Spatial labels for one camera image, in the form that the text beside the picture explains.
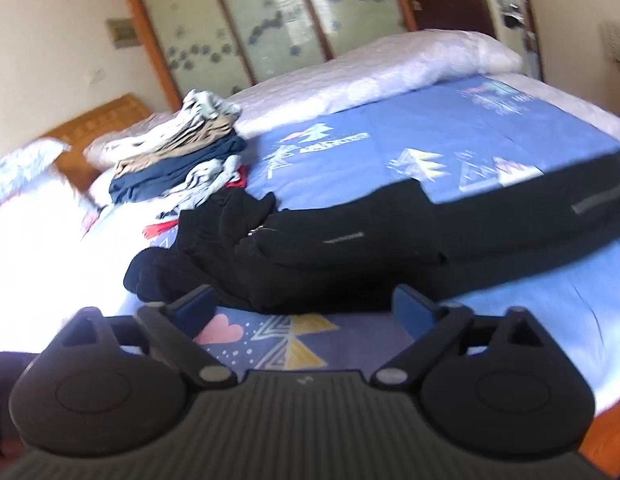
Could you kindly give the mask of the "black pants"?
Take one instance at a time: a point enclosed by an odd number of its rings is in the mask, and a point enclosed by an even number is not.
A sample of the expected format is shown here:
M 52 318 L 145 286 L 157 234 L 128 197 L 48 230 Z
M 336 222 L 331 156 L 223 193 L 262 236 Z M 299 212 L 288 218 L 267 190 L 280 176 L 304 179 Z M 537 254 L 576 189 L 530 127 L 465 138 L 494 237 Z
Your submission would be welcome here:
M 263 314 L 381 311 L 409 285 L 447 300 L 543 273 L 620 237 L 620 151 L 442 204 L 395 182 L 329 208 L 278 209 L 240 188 L 182 212 L 172 246 L 149 247 L 124 287 L 169 304 L 201 285 Z

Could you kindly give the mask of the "grey printed folded garment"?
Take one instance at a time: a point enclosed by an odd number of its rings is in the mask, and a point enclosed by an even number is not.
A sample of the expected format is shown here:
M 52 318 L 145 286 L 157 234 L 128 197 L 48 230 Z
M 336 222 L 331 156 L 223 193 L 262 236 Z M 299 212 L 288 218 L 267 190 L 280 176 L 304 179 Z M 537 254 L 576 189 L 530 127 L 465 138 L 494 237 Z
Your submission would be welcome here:
M 200 162 L 188 172 L 182 183 L 159 196 L 161 210 L 157 219 L 171 219 L 183 210 L 197 208 L 226 184 L 236 180 L 240 167 L 240 155 Z

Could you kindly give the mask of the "navy folded garment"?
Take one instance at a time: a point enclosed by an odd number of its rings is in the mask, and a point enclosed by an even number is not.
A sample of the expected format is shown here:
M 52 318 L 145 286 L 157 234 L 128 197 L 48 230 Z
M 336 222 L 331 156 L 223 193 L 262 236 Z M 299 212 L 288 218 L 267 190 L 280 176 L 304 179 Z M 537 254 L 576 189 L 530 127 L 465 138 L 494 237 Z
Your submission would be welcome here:
M 247 148 L 247 141 L 231 133 L 205 148 L 182 155 L 159 160 L 149 167 L 113 178 L 109 195 L 115 205 L 151 200 L 161 193 L 179 185 L 191 169 L 212 159 L 226 159 Z

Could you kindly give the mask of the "pink patterned pillow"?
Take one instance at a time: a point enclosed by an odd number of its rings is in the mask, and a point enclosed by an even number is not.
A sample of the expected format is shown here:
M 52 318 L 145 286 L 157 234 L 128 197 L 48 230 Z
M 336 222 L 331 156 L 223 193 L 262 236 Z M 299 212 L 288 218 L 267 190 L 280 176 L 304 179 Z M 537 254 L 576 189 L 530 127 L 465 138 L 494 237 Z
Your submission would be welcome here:
M 98 217 L 93 200 L 48 168 L 0 204 L 0 268 L 69 259 Z

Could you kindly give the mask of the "red folded garment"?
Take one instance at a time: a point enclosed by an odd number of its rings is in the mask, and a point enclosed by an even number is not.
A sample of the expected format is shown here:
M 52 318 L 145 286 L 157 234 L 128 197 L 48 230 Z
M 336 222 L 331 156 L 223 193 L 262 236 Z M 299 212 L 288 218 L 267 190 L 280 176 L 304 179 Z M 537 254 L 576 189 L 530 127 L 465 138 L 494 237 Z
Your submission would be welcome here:
M 224 185 L 224 188 L 245 188 L 248 182 L 247 175 L 247 167 L 240 166 L 231 177 L 231 180 Z M 144 235 L 146 240 L 152 240 L 160 234 L 167 232 L 169 229 L 174 228 L 174 226 L 177 226 L 178 224 L 179 220 L 177 219 L 150 224 L 150 226 L 146 226 L 146 228 L 142 230 L 142 235 Z

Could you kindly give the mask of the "wooden headboard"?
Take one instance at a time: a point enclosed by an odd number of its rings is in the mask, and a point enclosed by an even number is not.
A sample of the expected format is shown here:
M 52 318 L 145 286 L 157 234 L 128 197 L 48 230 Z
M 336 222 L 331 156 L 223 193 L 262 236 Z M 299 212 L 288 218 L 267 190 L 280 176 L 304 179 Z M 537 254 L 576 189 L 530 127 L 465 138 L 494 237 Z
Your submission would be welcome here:
M 85 159 L 83 151 L 104 134 L 131 127 L 150 115 L 150 108 L 142 100 L 127 93 L 44 133 L 43 138 L 58 139 L 70 146 L 57 158 L 56 166 L 78 190 L 86 192 L 100 170 Z

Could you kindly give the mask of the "blue patterned bed sheet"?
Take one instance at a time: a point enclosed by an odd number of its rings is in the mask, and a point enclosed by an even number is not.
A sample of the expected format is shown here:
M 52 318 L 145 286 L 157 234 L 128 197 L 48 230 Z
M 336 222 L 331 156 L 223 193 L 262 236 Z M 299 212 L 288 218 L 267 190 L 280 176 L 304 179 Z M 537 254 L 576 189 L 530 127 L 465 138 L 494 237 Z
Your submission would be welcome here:
M 605 411 L 620 400 L 620 117 L 518 75 L 440 82 L 251 141 L 249 184 L 180 214 L 160 244 L 113 211 L 123 311 L 185 301 L 235 370 L 372 370 L 424 332 L 406 284 L 483 315 L 530 310 Z

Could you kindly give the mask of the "khaki folded pants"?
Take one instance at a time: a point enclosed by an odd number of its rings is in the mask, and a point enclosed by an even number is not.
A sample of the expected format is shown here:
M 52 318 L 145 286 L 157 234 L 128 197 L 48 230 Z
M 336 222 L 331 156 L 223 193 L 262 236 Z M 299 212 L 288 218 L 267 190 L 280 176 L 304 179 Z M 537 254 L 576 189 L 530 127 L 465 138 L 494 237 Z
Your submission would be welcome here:
M 191 157 L 196 162 L 219 158 L 226 151 L 226 144 L 235 133 L 234 121 L 229 116 L 209 119 L 202 126 L 189 128 L 165 141 L 149 153 L 135 155 L 116 164 L 115 179 L 159 164 L 164 160 Z

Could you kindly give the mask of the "blue floral pillow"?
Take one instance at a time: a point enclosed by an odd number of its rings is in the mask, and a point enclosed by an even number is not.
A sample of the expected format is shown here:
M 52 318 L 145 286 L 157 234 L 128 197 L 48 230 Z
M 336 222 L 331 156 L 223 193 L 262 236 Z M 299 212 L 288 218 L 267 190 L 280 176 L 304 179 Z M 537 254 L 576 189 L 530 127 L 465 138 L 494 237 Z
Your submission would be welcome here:
M 56 138 L 40 138 L 0 159 L 0 204 L 45 172 L 70 145 Z

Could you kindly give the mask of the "light grey folded garment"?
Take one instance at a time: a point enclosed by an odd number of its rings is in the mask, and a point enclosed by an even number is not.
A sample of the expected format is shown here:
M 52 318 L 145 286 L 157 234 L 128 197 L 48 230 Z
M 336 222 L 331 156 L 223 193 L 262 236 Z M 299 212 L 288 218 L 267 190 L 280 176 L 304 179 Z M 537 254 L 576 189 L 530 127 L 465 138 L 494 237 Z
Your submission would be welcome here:
M 191 90 L 183 99 L 181 109 L 164 122 L 156 122 L 157 117 L 151 116 L 140 124 L 144 127 L 140 133 L 108 134 L 106 140 L 90 144 L 84 156 L 93 166 L 109 169 L 123 159 L 149 153 L 177 133 L 202 126 L 209 119 L 229 116 L 235 125 L 242 111 L 239 104 L 213 92 Z

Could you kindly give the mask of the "wooden sliding-door wardrobe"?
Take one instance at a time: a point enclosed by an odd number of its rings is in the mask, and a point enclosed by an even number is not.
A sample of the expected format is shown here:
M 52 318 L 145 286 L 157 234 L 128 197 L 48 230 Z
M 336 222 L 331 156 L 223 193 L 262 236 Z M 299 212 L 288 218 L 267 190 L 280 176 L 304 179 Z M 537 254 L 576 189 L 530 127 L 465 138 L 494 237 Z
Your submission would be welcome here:
M 416 29 L 407 0 L 126 0 L 171 110 Z

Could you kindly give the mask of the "wall electrical panel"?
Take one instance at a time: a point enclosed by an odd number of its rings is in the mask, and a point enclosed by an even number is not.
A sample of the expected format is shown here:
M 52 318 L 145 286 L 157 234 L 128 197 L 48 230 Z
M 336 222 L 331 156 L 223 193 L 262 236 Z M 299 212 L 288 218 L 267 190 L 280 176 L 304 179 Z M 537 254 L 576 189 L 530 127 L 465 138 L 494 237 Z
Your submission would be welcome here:
M 140 41 L 131 18 L 108 18 L 107 32 L 115 49 L 126 49 L 140 46 Z

